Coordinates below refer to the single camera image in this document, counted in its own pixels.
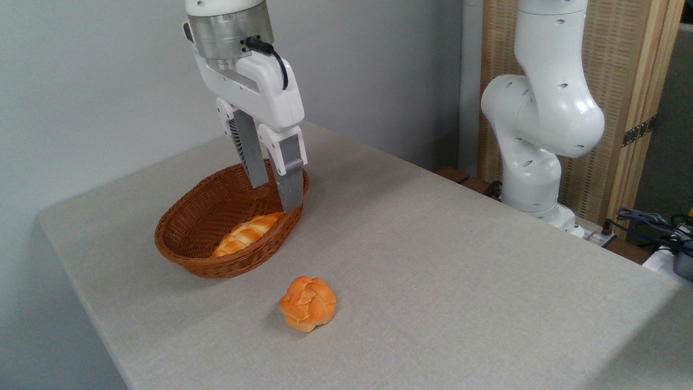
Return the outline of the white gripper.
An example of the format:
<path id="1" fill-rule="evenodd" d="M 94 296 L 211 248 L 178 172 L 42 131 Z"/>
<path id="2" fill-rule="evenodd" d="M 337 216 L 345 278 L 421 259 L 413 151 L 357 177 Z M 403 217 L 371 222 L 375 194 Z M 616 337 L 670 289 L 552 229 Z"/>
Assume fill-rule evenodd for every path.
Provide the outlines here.
<path id="1" fill-rule="evenodd" d="M 305 117 L 304 104 L 289 62 L 284 60 L 288 85 L 283 89 L 283 73 L 272 55 L 253 52 L 238 59 L 234 70 L 214 69 L 198 51 L 193 56 L 206 86 L 218 97 L 216 108 L 223 131 L 232 138 L 252 187 L 268 182 L 262 141 L 284 213 L 296 210 L 304 201 L 307 155 L 302 130 L 297 126 Z M 258 126 L 258 135 L 253 118 L 263 123 Z"/>

